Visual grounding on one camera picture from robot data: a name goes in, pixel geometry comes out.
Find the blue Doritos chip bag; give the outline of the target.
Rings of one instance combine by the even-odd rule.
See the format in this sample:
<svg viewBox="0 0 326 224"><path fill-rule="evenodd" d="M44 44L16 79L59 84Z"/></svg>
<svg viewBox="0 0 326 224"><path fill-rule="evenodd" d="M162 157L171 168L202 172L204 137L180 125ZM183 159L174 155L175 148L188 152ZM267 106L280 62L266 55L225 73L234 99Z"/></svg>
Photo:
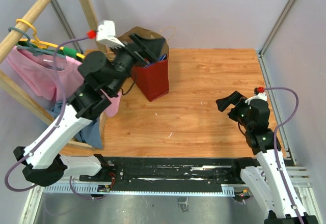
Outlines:
<svg viewBox="0 0 326 224"><path fill-rule="evenodd" d="M168 59L168 54L165 53L165 54L163 54L162 56L159 57L158 61L160 62L160 61L164 61L164 60L167 60L167 59Z"/></svg>

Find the red paper bag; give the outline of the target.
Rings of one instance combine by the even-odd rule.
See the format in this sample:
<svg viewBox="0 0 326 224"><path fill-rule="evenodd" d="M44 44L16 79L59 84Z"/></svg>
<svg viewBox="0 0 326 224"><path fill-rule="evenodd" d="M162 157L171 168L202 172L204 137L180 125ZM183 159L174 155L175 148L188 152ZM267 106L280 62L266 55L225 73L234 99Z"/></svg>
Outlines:
<svg viewBox="0 0 326 224"><path fill-rule="evenodd" d="M136 52L137 47L129 38L130 34L137 34L143 38L164 38L162 35L142 27L133 27L120 37L117 37L125 44L126 50L129 52ZM168 59L158 61L155 59L154 63L147 60L143 61L142 65L133 67L131 74L116 71L113 67L113 60L103 63L100 69L99 80L108 92L109 95L115 95L122 88L127 78L132 78L148 101L153 101L169 92L169 78L168 78L168 60L169 60L169 46L166 43L163 46L160 56L168 54Z"/></svg>

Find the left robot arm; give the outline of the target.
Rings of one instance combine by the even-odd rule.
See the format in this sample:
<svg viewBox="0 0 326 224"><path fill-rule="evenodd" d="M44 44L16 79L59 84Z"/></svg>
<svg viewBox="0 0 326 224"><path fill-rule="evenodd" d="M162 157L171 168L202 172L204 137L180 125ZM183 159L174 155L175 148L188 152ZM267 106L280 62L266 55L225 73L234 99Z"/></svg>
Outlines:
<svg viewBox="0 0 326 224"><path fill-rule="evenodd" d="M86 55L78 71L84 83L64 99L60 115L29 146L17 147L14 155L24 164L24 178L39 186L50 186L64 177L87 176L105 181L114 171L101 154L66 156L60 151L83 128L90 125L117 97L134 66L156 63L166 39L147 39L130 34L131 42L115 47L109 61L101 51Z"/></svg>

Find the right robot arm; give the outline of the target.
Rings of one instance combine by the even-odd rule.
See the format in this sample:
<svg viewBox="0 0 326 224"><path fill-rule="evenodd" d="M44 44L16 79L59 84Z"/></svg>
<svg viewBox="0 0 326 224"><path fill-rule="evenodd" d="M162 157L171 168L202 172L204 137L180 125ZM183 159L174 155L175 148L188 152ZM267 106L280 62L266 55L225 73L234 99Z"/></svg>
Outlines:
<svg viewBox="0 0 326 224"><path fill-rule="evenodd" d="M276 132L269 128L270 109L265 88L255 88L247 98L235 91L216 100L218 110L234 107L228 117L245 129L244 135L254 158L233 161L231 178L245 183L265 214L264 223L318 223L301 203L287 172Z"/></svg>

